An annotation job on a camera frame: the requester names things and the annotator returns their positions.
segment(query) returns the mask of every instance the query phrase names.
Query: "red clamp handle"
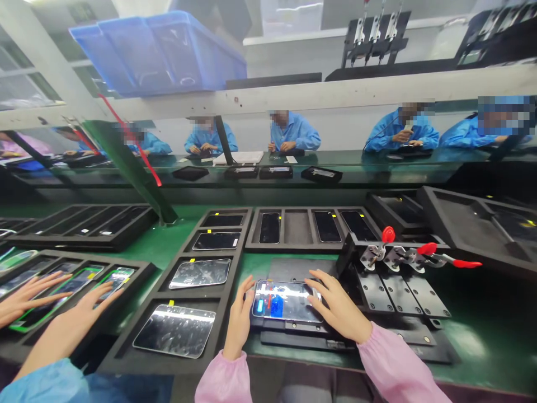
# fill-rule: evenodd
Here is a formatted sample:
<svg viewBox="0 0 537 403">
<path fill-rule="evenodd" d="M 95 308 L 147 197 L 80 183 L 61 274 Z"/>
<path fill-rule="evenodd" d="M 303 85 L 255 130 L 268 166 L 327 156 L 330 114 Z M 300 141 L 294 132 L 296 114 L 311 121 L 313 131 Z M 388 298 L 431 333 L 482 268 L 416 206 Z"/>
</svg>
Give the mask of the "red clamp handle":
<svg viewBox="0 0 537 403">
<path fill-rule="evenodd" d="M 422 247 L 418 248 L 417 252 L 422 256 L 431 256 L 432 254 L 436 253 L 436 248 L 438 247 L 437 244 L 434 242 L 429 242 L 423 245 Z"/>
<path fill-rule="evenodd" d="M 483 266 L 483 263 L 480 263 L 480 262 L 467 262 L 467 261 L 464 261 L 464 260 L 455 259 L 453 261 L 453 265 L 455 267 L 459 267 L 459 268 L 473 269 L 475 267 Z"/>
<path fill-rule="evenodd" d="M 382 241 L 384 243 L 392 243 L 395 241 L 395 231 L 392 227 L 384 228 L 384 231 L 382 232 Z"/>
</svg>

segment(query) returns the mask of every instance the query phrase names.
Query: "cracked phone screen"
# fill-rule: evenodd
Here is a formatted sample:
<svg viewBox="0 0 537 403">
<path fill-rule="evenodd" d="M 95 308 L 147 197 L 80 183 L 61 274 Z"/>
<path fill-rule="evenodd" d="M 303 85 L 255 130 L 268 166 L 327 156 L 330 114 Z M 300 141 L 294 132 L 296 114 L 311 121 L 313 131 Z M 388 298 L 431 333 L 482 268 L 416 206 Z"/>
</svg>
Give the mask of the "cracked phone screen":
<svg viewBox="0 0 537 403">
<path fill-rule="evenodd" d="M 228 278 L 231 259 L 183 262 L 169 283 L 169 289 L 223 284 Z"/>
<path fill-rule="evenodd" d="M 133 347 L 184 358 L 199 358 L 213 328 L 215 312 L 159 305 L 151 314 Z"/>
</svg>

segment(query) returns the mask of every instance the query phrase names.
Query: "black frame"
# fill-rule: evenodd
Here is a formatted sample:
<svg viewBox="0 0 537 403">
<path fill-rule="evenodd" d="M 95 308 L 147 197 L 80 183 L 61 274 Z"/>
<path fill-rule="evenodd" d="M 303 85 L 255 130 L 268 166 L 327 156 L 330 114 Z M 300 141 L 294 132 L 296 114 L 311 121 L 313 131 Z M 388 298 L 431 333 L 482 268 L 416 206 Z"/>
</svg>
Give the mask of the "black frame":
<svg viewBox="0 0 537 403">
<path fill-rule="evenodd" d="M 243 214 L 244 218 L 240 226 L 229 227 L 203 227 L 208 216 L 219 214 Z M 228 208 L 209 210 L 198 221 L 189 238 L 183 243 L 177 255 L 162 273 L 159 280 L 149 292 L 144 303 L 134 314 L 119 338 L 116 340 L 101 365 L 98 372 L 104 373 L 131 373 L 131 374 L 190 374 L 202 373 L 214 356 L 222 348 L 224 331 L 227 328 L 229 307 L 233 300 L 231 292 L 234 287 L 237 267 L 240 263 L 243 246 L 246 241 L 248 227 L 252 219 L 251 208 Z M 194 251 L 192 245 L 200 232 L 213 231 L 240 231 L 241 235 L 235 250 Z M 231 266 L 228 278 L 224 284 L 192 287 L 184 289 L 167 289 L 166 285 L 173 277 L 177 267 L 190 259 L 212 260 L 218 258 L 230 258 Z M 205 345 L 205 349 L 198 359 L 182 358 L 169 354 L 151 352 L 137 349 L 132 346 L 133 340 L 142 329 L 154 308 L 161 304 L 174 301 L 177 306 L 196 307 L 216 312 L 213 328 Z"/>
<path fill-rule="evenodd" d="M 317 227 L 315 224 L 315 218 L 313 213 L 315 211 L 332 210 L 336 215 L 336 226 L 341 236 L 341 242 L 321 242 L 317 234 Z M 358 210 L 365 216 L 368 222 L 368 226 L 372 233 L 376 235 L 378 240 L 382 238 L 382 231 L 376 225 L 375 221 L 369 214 L 369 212 L 362 206 L 358 207 L 261 207 L 257 208 L 253 216 L 252 225 L 248 233 L 248 240 L 246 241 L 245 249 L 249 251 L 257 252 L 301 252 L 307 251 L 309 253 L 339 253 L 343 246 L 345 237 L 349 233 L 347 224 L 341 212 L 348 210 Z M 286 243 L 285 242 L 285 223 L 286 215 L 289 213 L 304 213 L 307 215 L 307 227 L 305 231 L 311 235 L 311 243 Z M 264 213 L 280 213 L 280 243 L 259 243 L 259 231 L 261 228 L 261 215 Z M 371 244 L 371 242 L 364 242 L 365 245 Z"/>
<path fill-rule="evenodd" d="M 444 211 L 439 196 L 449 198 L 452 201 L 458 200 L 460 203 L 472 206 L 475 214 L 478 214 L 475 210 L 479 210 L 480 218 L 485 220 L 488 216 L 493 215 L 493 212 L 488 207 L 489 205 L 537 215 L 535 210 L 452 191 L 430 188 L 428 186 L 424 186 L 418 190 L 418 198 L 434 231 L 449 246 L 457 249 L 457 257 L 459 259 L 478 260 L 483 263 L 483 266 L 500 270 L 508 275 L 517 275 L 533 280 L 537 279 L 537 255 L 535 252 L 530 251 L 530 247 L 537 250 L 536 242 L 528 242 L 526 245 L 526 242 L 509 242 L 506 238 L 505 245 L 512 253 L 511 256 L 499 254 L 496 250 L 484 250 L 470 246 L 463 241 L 460 235 L 460 231 L 464 231 L 464 229 L 457 227 L 456 221 Z"/>
<path fill-rule="evenodd" d="M 22 364 L 30 350 L 33 348 L 41 334 L 45 331 L 47 326 L 50 324 L 51 320 L 57 315 L 66 312 L 75 306 L 78 301 L 89 292 L 96 284 L 98 284 L 111 270 L 114 270 L 118 266 L 129 267 L 135 270 L 134 274 L 130 277 L 129 281 L 123 285 L 124 288 L 123 294 L 120 295 L 117 300 L 115 300 L 97 319 L 95 324 L 91 327 L 86 336 L 82 339 L 80 344 L 75 348 L 73 354 L 70 356 L 71 359 L 76 359 L 80 357 L 86 347 L 91 343 L 91 341 L 101 332 L 102 329 L 106 328 L 113 316 L 124 309 L 125 304 L 133 298 L 145 282 L 150 278 L 150 276 L 155 272 L 157 267 L 147 261 L 142 260 L 127 260 L 127 259 L 116 259 L 112 257 L 105 257 L 99 255 L 89 255 L 89 254 L 80 254 L 73 252 L 61 252 L 56 250 L 44 250 L 39 252 L 32 259 L 29 259 L 22 263 L 21 265 L 15 267 L 14 269 L 2 274 L 0 277 L 0 285 L 6 283 L 12 278 L 17 277 L 19 274 L 26 271 L 28 267 L 31 266 L 36 260 L 43 257 L 51 257 L 53 260 L 47 264 L 41 270 L 41 275 L 49 273 L 53 270 L 58 264 L 73 260 L 78 261 L 78 264 L 70 269 L 70 273 L 76 273 L 77 271 L 83 269 L 88 264 L 102 264 L 105 266 L 103 271 L 97 274 L 92 281 L 83 288 L 83 291 L 77 293 L 69 300 L 66 301 L 61 307 L 59 307 L 54 314 L 48 317 L 44 322 L 37 325 L 34 329 L 28 333 L 19 333 L 9 328 L 4 328 L 0 330 L 0 357 L 12 360 L 16 363 Z M 7 293 L 0 297 L 0 302 L 7 298 L 11 293 Z"/>
<path fill-rule="evenodd" d="M 67 209 L 72 207 L 79 207 L 81 210 L 76 214 L 83 211 L 83 209 L 92 207 L 102 207 L 102 210 L 95 213 L 91 217 L 82 220 L 65 231 L 63 234 L 68 233 L 74 228 L 78 227 L 82 223 L 90 223 L 93 218 L 101 214 L 105 209 L 120 207 L 123 208 L 118 214 L 110 218 L 108 221 L 100 225 L 98 228 L 91 232 L 88 232 L 84 236 L 47 236 L 47 235 L 19 235 L 12 234 L 9 236 L 8 243 L 12 246 L 21 248 L 36 248 L 36 249 L 61 249 L 71 251 L 103 251 L 103 252 L 120 252 L 126 248 L 131 242 L 133 242 L 139 235 L 148 229 L 158 218 L 157 214 L 148 204 L 72 204 L 71 206 L 60 210 L 54 214 L 49 215 L 41 220 L 38 220 L 33 225 L 25 228 L 25 231 L 32 229 L 34 225 L 40 224 L 42 221 L 53 218 L 55 216 L 62 215 Z M 99 229 L 112 222 L 119 215 L 123 214 L 127 209 L 131 207 L 145 207 L 145 210 L 141 212 L 133 221 L 127 226 L 123 227 L 113 236 L 91 236 L 97 233 Z M 72 216 L 65 217 L 62 220 L 55 222 L 50 227 L 43 230 L 43 232 L 53 229 L 55 226 L 61 225 L 64 221 L 71 219 Z"/>
</svg>

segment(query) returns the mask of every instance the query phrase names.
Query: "black metal plate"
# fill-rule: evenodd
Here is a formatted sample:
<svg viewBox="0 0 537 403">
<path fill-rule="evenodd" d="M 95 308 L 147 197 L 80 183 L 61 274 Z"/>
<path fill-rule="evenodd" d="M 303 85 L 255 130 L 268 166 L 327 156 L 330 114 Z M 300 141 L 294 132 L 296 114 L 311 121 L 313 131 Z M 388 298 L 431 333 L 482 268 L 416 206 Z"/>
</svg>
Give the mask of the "black metal plate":
<svg viewBox="0 0 537 403">
<path fill-rule="evenodd" d="M 377 273 L 358 273 L 364 306 L 370 312 L 393 313 L 394 308 Z"/>
<path fill-rule="evenodd" d="M 413 276 L 406 282 L 426 316 L 439 319 L 451 317 L 448 309 L 426 279 Z"/>
<path fill-rule="evenodd" d="M 393 302 L 393 306 L 402 315 L 421 316 L 423 311 L 414 298 L 407 283 L 400 275 L 383 275 L 384 288 Z"/>
</svg>

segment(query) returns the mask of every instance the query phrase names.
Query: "pink sleeve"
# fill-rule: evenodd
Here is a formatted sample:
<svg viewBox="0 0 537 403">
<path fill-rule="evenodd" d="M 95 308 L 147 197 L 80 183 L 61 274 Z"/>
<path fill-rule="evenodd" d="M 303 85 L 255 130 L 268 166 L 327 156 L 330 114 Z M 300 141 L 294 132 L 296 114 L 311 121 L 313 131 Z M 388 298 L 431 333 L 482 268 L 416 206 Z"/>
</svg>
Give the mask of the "pink sleeve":
<svg viewBox="0 0 537 403">
<path fill-rule="evenodd" d="M 211 361 L 197 386 L 195 403 L 252 403 L 246 353 L 228 361 L 222 351 Z"/>
<path fill-rule="evenodd" d="M 390 403 L 450 402 L 431 371 L 395 333 L 373 322 L 369 340 L 358 345 L 365 371 Z"/>
</svg>

